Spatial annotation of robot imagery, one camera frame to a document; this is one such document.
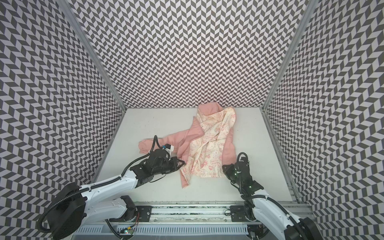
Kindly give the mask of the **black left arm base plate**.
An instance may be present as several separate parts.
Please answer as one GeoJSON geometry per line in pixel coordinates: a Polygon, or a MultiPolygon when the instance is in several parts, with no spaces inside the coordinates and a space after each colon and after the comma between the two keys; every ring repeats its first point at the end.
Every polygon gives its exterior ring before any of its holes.
{"type": "Polygon", "coordinates": [[[114,222],[149,222],[152,214],[152,206],[128,207],[126,212],[117,219],[109,219],[114,222]]]}

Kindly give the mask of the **pink Snoopy zip jacket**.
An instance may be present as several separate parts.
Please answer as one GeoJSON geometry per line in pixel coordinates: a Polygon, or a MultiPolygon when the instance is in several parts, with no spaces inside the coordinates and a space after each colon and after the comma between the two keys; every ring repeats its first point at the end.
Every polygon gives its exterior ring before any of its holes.
{"type": "Polygon", "coordinates": [[[223,108],[218,103],[199,105],[189,129],[158,139],[155,147],[171,145],[181,167],[182,187],[189,186],[192,176],[223,178],[224,165],[236,162],[233,143],[237,120],[233,107],[223,108]]]}

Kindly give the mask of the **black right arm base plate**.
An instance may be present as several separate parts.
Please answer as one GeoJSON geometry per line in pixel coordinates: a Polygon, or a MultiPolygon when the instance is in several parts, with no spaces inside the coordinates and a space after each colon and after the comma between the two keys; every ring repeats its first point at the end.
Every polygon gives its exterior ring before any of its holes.
{"type": "Polygon", "coordinates": [[[230,206],[232,222],[254,222],[252,208],[245,206],[230,206]]]}

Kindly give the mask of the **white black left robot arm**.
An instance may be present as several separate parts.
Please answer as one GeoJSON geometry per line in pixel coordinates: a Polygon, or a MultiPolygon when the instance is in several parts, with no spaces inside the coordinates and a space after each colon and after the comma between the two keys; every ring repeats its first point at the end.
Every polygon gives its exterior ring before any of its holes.
{"type": "Polygon", "coordinates": [[[185,161],[171,157],[168,149],[156,149],[129,163],[121,174],[93,184],[71,183],[54,198],[37,221],[37,230],[62,240],[81,226],[105,221],[137,223],[140,211],[122,193],[153,181],[154,176],[174,173],[185,161]]]}

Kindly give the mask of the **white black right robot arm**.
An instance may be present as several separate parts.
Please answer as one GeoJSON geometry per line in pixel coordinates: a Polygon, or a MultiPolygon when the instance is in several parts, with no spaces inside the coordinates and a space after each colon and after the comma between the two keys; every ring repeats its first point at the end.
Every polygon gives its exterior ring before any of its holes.
{"type": "Polygon", "coordinates": [[[323,239],[312,219],[291,213],[253,180],[248,163],[224,165],[223,172],[244,200],[241,210],[234,212],[234,215],[241,216],[242,221],[260,222],[279,240],[323,239]]]}

